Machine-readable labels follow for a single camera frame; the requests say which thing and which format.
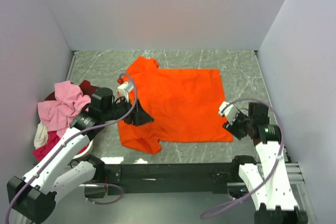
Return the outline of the orange t-shirt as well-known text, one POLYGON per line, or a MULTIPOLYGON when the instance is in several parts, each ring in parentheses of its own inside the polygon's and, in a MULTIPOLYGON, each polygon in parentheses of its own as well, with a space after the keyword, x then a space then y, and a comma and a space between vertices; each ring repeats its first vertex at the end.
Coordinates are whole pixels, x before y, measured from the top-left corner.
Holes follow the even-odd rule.
POLYGON ((232 142, 218 115, 225 100, 217 69, 161 69, 153 58, 139 56, 126 70, 123 81, 133 78, 144 111, 154 121, 142 126, 119 122, 122 146, 149 154, 161 151, 166 142, 232 142))

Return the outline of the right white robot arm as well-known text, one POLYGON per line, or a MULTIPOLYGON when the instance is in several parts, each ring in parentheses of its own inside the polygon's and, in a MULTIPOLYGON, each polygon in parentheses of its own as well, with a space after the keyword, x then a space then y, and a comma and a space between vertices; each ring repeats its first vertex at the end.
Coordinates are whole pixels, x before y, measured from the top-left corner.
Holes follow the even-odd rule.
POLYGON ((308 223, 292 192, 284 158, 281 129, 271 125, 268 105, 250 102, 248 113, 224 101, 218 114, 226 118, 223 128, 237 139, 249 136, 260 159, 258 166, 250 156, 236 156, 230 175, 243 181, 254 202, 255 223, 308 223))

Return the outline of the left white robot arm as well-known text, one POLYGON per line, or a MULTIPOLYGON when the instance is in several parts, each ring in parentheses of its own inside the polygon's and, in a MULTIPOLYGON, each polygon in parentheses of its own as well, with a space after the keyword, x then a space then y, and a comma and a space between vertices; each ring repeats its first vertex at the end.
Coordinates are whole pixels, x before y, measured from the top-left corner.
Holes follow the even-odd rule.
POLYGON ((9 210, 15 210, 33 223, 43 223, 56 204, 85 182, 99 183, 104 179, 104 162, 90 156, 77 167, 65 172, 74 156, 106 126, 124 121, 141 126, 152 123, 140 100, 129 100, 128 91, 115 98, 109 88, 98 88, 91 101, 73 119, 60 141, 23 177, 12 177, 6 187, 9 210))

